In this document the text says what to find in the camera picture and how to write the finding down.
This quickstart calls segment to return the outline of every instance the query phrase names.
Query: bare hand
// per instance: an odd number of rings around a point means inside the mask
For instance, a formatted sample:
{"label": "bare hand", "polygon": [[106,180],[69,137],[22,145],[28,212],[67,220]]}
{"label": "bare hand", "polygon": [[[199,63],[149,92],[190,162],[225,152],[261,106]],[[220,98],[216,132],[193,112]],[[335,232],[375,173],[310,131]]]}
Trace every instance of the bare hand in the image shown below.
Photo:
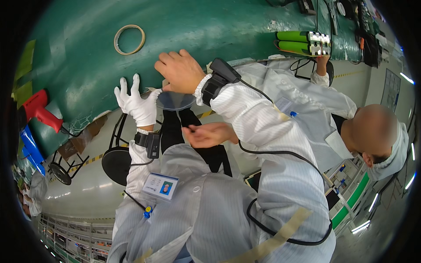
{"label": "bare hand", "polygon": [[317,62],[316,73],[319,76],[325,76],[326,75],[326,64],[328,63],[329,58],[330,58],[330,56],[322,56],[322,57],[316,58],[316,62]]}
{"label": "bare hand", "polygon": [[185,50],[159,54],[155,69],[161,73],[170,84],[163,87],[164,91],[193,94],[200,81],[206,76],[197,61]]}
{"label": "bare hand", "polygon": [[318,66],[325,66],[328,63],[330,59],[330,56],[321,56],[321,57],[316,57],[316,62],[317,62],[317,67]]}
{"label": "bare hand", "polygon": [[208,123],[201,126],[189,125],[182,128],[193,148],[210,148],[227,140],[238,143],[234,130],[224,122]]}

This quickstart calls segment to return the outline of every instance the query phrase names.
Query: green workbench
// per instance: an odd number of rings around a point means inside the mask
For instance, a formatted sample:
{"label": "green workbench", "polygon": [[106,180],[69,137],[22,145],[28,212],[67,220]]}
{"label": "green workbench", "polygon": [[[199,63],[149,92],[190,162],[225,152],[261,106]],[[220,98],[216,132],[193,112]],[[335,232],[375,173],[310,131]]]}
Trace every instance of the green workbench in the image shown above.
{"label": "green workbench", "polygon": [[[330,35],[324,1],[319,1],[318,13],[319,32]],[[332,59],[359,61],[354,22],[338,19]],[[57,0],[28,38],[36,44],[32,71],[23,79],[32,80],[33,93],[48,90],[46,109],[76,133],[102,112],[118,107],[113,90],[121,77],[131,85],[133,74],[139,73],[141,87],[160,88],[163,77],[154,63],[161,52],[185,48],[204,69],[215,57],[264,60],[280,53],[273,32],[315,30],[315,22],[316,16],[299,13],[297,3],[275,8],[265,0]],[[146,42],[139,52],[123,56],[113,40],[127,24],[140,26]],[[120,40],[121,49],[130,51],[139,44],[140,34],[122,34]],[[36,120],[29,125],[45,157],[68,140]]]}

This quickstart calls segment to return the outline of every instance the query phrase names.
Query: id badge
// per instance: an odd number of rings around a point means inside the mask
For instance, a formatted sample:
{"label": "id badge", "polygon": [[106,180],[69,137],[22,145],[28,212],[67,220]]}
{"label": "id badge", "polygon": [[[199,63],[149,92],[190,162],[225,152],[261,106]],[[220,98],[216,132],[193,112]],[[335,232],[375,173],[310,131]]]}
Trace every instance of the id badge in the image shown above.
{"label": "id badge", "polygon": [[275,102],[275,106],[278,108],[279,111],[285,113],[287,116],[289,115],[288,109],[292,105],[292,101],[285,97],[281,97],[279,100]]}
{"label": "id badge", "polygon": [[150,173],[142,190],[152,196],[170,201],[173,198],[178,182],[178,177]]}

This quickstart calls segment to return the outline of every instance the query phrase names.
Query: red heat gun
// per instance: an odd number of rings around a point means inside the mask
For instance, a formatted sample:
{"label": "red heat gun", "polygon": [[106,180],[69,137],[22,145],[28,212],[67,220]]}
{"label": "red heat gun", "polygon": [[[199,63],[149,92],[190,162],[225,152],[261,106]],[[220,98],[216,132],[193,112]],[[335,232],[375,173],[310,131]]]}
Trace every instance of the red heat gun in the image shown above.
{"label": "red heat gun", "polygon": [[32,95],[22,106],[18,109],[18,115],[20,117],[20,127],[24,128],[31,118],[36,117],[38,121],[51,126],[56,133],[62,131],[65,134],[69,134],[73,137],[80,135],[73,135],[63,127],[63,120],[54,116],[51,112],[45,109],[48,104],[47,92],[42,89]]}

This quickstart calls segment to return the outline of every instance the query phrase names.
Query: blue clip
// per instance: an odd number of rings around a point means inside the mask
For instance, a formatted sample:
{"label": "blue clip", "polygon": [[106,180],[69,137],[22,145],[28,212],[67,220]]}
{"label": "blue clip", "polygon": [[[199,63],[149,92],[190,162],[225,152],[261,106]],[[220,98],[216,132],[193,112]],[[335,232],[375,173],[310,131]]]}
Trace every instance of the blue clip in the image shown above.
{"label": "blue clip", "polygon": [[151,213],[152,213],[152,207],[151,206],[147,206],[146,208],[145,208],[145,212],[143,213],[143,216],[145,217],[145,218],[150,218],[151,217]]}

